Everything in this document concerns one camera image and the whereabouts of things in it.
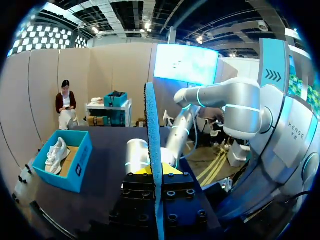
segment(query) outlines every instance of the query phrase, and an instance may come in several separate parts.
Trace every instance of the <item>shoelace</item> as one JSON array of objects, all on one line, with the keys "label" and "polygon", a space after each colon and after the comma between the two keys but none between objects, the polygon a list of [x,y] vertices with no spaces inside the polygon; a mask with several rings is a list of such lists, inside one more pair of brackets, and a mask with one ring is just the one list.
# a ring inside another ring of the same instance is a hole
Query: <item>shoelace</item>
[{"label": "shoelace", "polygon": [[56,155],[57,155],[57,150],[58,150],[58,148],[55,147],[53,149],[52,153],[47,155],[48,159],[45,161],[46,165],[52,166],[54,164],[54,161],[55,161]]}]

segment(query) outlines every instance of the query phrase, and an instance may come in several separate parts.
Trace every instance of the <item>blue shoe box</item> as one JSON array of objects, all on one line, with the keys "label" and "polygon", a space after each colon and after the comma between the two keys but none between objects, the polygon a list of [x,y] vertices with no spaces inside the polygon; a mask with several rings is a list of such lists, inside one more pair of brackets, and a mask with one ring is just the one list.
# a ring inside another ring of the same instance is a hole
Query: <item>blue shoe box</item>
[{"label": "blue shoe box", "polygon": [[[78,147],[66,177],[45,171],[47,153],[50,147],[57,143],[58,138],[63,138],[67,146]],[[89,132],[57,130],[38,153],[32,167],[46,183],[71,192],[80,193],[92,148]]]},{"label": "blue shoe box", "polygon": [[112,94],[113,93],[111,92],[104,96],[103,99],[105,107],[121,108],[128,99],[128,94],[126,92],[120,97],[112,96]]}]

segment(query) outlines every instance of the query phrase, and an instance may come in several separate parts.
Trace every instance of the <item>yellow triangle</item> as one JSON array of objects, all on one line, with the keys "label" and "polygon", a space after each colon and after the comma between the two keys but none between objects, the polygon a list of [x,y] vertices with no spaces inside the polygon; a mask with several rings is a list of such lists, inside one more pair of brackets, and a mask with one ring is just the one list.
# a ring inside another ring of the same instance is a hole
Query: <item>yellow triangle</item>
[{"label": "yellow triangle", "polygon": [[[139,175],[142,175],[142,174],[149,174],[151,175],[152,174],[152,171],[151,171],[151,166],[148,165],[142,169],[140,169],[139,171],[137,171],[135,174],[139,174]],[[162,174],[163,175],[168,175],[168,174],[183,174],[183,172],[173,168],[172,166],[170,166],[168,163],[162,163]]]}]

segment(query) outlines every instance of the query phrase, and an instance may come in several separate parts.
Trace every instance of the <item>woman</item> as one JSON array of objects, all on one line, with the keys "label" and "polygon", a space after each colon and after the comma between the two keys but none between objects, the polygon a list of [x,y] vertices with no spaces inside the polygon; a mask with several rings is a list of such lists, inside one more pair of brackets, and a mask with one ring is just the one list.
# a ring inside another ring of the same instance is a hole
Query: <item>woman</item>
[{"label": "woman", "polygon": [[55,109],[59,116],[59,129],[68,130],[70,126],[77,124],[75,95],[69,90],[69,80],[64,80],[61,86],[62,91],[55,98]]}]

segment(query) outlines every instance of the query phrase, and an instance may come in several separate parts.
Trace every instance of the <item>black tabletop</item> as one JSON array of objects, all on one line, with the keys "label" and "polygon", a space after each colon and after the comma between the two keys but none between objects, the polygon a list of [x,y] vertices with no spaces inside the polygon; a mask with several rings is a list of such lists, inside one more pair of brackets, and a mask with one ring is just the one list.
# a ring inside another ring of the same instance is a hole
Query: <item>black tabletop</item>
[{"label": "black tabletop", "polygon": [[[131,139],[148,141],[146,128],[140,127],[76,127],[74,130],[88,131],[93,146],[80,193],[66,191],[41,180],[35,199],[57,224],[71,234],[76,229],[87,231],[90,220],[109,223],[109,211],[121,194],[126,175],[127,142]],[[168,128],[160,128],[161,147],[166,146],[169,133]],[[192,171],[185,160],[181,166],[185,166],[188,172]],[[205,197],[203,205],[210,209]],[[213,212],[212,215],[213,222],[217,223]],[[33,223],[37,228],[43,226],[36,219]]]}]

